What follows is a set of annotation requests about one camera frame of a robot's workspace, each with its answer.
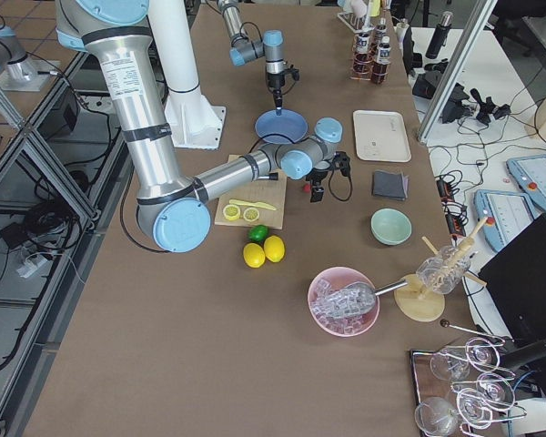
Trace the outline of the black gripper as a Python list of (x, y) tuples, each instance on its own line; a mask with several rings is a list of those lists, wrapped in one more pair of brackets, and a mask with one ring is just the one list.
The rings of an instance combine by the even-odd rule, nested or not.
[(303, 192), (310, 193), (310, 202), (317, 203), (323, 199), (325, 189), (321, 181), (338, 170), (343, 177), (350, 178), (350, 157), (345, 152), (336, 152), (332, 158), (318, 163), (307, 175)]
[(266, 73), (268, 90), (272, 94), (274, 94), (275, 111), (277, 115), (280, 115), (282, 113), (282, 88), (286, 84), (287, 75), (291, 75), (291, 78), (294, 82), (297, 82), (300, 79), (299, 69), (295, 68), (293, 65), (285, 68), (280, 73)]

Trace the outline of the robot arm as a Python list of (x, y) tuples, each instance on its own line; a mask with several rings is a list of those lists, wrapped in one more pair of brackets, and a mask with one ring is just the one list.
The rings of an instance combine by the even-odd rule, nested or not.
[(58, 1), (56, 24), (61, 45), (99, 61), (140, 181), (136, 221), (161, 249), (196, 248), (211, 226), (210, 200), (278, 168), (303, 178), (336, 152), (342, 125), (325, 117), (293, 145), (267, 143), (186, 177), (175, 139), (215, 132), (222, 117), (199, 90), (183, 2)]
[(282, 32), (274, 29), (261, 34), (255, 25), (258, 39), (252, 39), (245, 27), (253, 23), (241, 19), (238, 1), (217, 1), (217, 8), (223, 17), (230, 39), (229, 57), (232, 64), (244, 66), (261, 57), (265, 59), (267, 88), (273, 96), (275, 114), (281, 116), (286, 76), (290, 75), (295, 83), (300, 79), (299, 70), (285, 60)]

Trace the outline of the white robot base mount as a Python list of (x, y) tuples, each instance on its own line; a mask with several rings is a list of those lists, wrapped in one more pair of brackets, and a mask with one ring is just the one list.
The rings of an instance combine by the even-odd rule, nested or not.
[(151, 0), (147, 17), (167, 82), (165, 115), (174, 146), (217, 149), (226, 109), (211, 105), (201, 91), (184, 3)]

